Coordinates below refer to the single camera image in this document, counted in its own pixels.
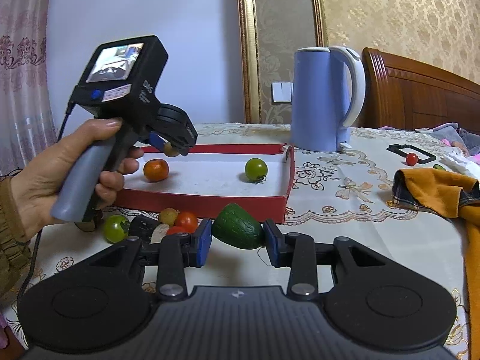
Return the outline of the person's left hand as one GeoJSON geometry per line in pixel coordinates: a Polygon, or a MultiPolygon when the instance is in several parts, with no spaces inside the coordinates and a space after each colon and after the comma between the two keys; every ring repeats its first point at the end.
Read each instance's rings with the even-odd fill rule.
{"type": "MultiPolygon", "coordinates": [[[[75,161],[95,141],[113,137],[121,125],[121,119],[89,119],[74,133],[41,152],[11,179],[11,196],[28,241],[45,226],[58,223],[57,219],[51,217],[50,210],[75,161]]],[[[137,171],[137,160],[143,155],[142,149],[133,146],[117,171],[100,174],[95,186],[99,196],[97,208],[102,209],[114,203],[116,194],[124,187],[125,176],[137,171]]]]}

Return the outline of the olive sleeve forearm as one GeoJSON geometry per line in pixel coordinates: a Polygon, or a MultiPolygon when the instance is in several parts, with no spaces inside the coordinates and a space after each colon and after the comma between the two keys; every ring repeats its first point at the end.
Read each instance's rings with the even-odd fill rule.
{"type": "Polygon", "coordinates": [[[19,212],[12,197],[11,178],[1,178],[0,244],[1,296],[19,280],[30,264],[31,252],[19,212]]]}

